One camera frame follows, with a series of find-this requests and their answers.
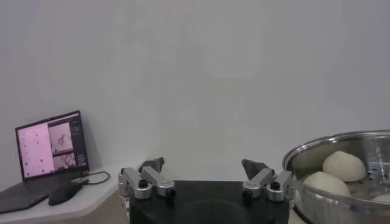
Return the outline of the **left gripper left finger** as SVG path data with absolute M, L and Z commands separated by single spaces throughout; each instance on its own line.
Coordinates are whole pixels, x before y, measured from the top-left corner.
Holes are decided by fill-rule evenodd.
M 152 190 L 158 196 L 172 198 L 176 195 L 176 185 L 173 180 L 161 174 L 165 159 L 159 157 L 147 160 L 135 169 L 123 167 L 118 173 L 118 192 L 122 197 L 131 197 L 138 200 L 147 200 L 152 196 Z

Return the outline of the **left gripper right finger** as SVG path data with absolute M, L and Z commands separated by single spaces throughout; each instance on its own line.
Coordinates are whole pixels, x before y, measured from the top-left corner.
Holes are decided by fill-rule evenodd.
M 241 164 L 248 177 L 243 182 L 244 201 L 252 201 L 262 195 L 269 201 L 294 201 L 295 178 L 290 171 L 275 173 L 265 163 L 242 159 Z

